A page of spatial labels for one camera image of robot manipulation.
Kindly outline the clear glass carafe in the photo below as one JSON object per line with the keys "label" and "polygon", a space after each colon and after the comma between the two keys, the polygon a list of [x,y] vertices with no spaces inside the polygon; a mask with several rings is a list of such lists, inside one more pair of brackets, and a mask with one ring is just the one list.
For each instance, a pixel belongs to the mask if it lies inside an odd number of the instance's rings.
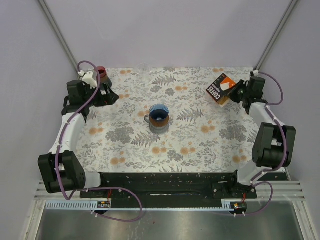
{"label": "clear glass carafe", "polygon": [[149,129],[152,133],[154,134],[157,134],[157,135],[161,135],[161,134],[164,134],[166,133],[169,128],[170,128],[170,124],[168,122],[168,125],[167,126],[164,126],[164,127],[154,127],[150,124],[150,120],[149,120],[150,116],[147,114],[144,116],[144,120],[148,123],[148,126],[149,126]]}

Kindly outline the blue cone dripper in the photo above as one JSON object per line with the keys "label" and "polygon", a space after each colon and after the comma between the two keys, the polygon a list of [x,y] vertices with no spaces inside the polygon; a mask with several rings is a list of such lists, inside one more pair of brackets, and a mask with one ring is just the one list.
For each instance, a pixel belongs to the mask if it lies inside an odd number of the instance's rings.
{"label": "blue cone dripper", "polygon": [[164,104],[155,104],[149,109],[149,117],[156,122],[164,121],[169,116],[169,109]]}

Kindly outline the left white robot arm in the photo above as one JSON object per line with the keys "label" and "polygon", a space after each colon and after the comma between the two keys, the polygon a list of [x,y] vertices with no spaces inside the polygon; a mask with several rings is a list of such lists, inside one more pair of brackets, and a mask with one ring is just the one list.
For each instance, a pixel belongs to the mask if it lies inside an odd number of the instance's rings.
{"label": "left white robot arm", "polygon": [[47,154],[38,158],[42,180],[49,194],[91,188],[96,197],[102,198],[109,191],[108,184],[101,181],[98,172],[84,170],[76,156],[76,148],[90,108],[111,106],[120,97],[107,83],[102,83],[100,88],[92,88],[82,80],[68,82],[67,91],[56,141]]}

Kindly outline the orange coffee filter box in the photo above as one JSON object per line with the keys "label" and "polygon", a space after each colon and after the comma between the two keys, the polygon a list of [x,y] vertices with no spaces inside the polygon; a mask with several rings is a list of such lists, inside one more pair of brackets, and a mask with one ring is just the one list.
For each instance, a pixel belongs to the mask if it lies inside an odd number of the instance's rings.
{"label": "orange coffee filter box", "polygon": [[223,108],[229,101],[228,90],[235,85],[235,81],[222,73],[205,91]]}

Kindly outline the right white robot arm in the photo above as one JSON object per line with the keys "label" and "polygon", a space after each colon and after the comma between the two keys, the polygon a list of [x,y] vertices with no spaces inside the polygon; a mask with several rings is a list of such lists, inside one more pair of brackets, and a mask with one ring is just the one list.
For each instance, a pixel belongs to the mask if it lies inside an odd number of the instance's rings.
{"label": "right white robot arm", "polygon": [[242,103],[245,112],[255,121],[259,130],[251,152],[251,162],[236,170],[228,184],[228,194],[239,198],[246,188],[265,173],[287,168],[292,162],[296,129],[285,125],[271,110],[271,103],[263,99],[266,80],[251,76],[241,80],[228,91],[229,98]]}

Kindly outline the brown wooden ring holder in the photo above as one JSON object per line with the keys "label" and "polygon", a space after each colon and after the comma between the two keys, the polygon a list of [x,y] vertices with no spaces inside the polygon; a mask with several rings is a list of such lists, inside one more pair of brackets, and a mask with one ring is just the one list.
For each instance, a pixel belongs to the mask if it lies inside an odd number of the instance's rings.
{"label": "brown wooden ring holder", "polygon": [[151,117],[149,118],[150,124],[156,128],[166,127],[169,124],[169,120],[170,120],[169,116],[161,120],[153,119]]}

